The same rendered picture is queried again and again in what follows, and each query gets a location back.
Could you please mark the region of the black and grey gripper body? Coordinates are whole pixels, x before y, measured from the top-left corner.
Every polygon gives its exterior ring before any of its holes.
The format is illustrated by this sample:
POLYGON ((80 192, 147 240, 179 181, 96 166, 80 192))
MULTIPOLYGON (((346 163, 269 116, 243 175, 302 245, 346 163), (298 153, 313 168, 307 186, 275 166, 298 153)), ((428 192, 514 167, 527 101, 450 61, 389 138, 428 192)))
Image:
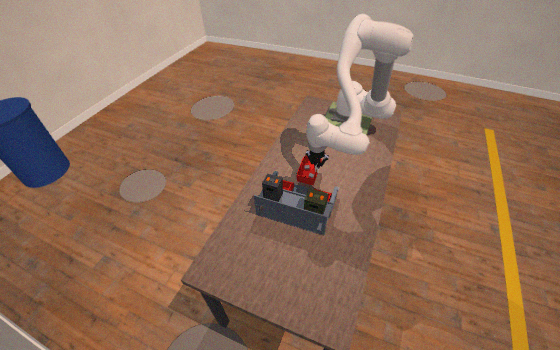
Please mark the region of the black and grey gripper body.
POLYGON ((314 153, 314 152, 312 152, 312 151, 310 150, 309 153, 310 153, 312 156, 315 156, 316 158, 317 158, 318 156, 321 155, 321 156, 320 156, 320 159, 321 159, 321 158, 324 157, 325 150, 324 150, 323 152, 321 152, 321 153, 314 153))

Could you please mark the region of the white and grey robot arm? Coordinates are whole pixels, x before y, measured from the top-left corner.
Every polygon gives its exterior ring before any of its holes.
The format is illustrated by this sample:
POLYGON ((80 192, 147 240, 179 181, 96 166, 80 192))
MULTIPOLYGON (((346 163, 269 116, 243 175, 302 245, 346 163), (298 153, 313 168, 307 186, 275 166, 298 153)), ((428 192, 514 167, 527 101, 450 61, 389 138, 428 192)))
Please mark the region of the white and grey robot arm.
POLYGON ((342 124, 340 127, 327 124, 328 120, 321 114, 311 116, 306 135, 312 152, 321 153, 326 147, 353 155, 366 151, 370 141, 362 133, 362 114, 378 119, 392 117, 396 102, 390 97, 388 87, 394 62, 398 55, 409 53, 413 38, 412 32, 407 28, 372 21, 366 14, 357 15, 351 21, 343 37, 337 64, 337 78, 342 91, 338 94, 336 109, 329 109, 329 113, 334 114, 331 121, 342 124), (351 65, 361 49, 372 50, 376 58, 369 92, 350 77, 351 65))

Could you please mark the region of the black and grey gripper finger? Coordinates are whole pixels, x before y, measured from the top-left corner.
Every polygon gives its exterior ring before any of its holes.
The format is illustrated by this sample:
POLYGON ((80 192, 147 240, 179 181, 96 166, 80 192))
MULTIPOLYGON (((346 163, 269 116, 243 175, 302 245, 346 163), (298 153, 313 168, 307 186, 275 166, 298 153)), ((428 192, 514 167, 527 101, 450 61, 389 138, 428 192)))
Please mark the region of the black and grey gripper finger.
POLYGON ((309 153, 309 151, 306 151, 305 155, 308 157, 310 163, 314 164, 314 168, 315 168, 315 171, 316 171, 316 169, 317 169, 317 158, 315 156, 312 157, 312 155, 309 153), (315 162, 315 158, 316 158, 316 162, 315 162))
MULTIPOLYGON (((324 154, 324 155, 325 155, 325 154, 324 154)), ((324 161, 322 160, 322 162, 320 163, 320 161, 321 161, 320 156, 317 157, 317 173, 318 173, 318 171, 319 171, 320 166, 323 166, 323 164, 325 163, 325 161, 328 160, 328 158, 329 158, 329 155, 325 155, 325 156, 324 156, 324 159, 323 159, 324 161), (319 161, 319 160, 320 160, 320 161, 319 161)))

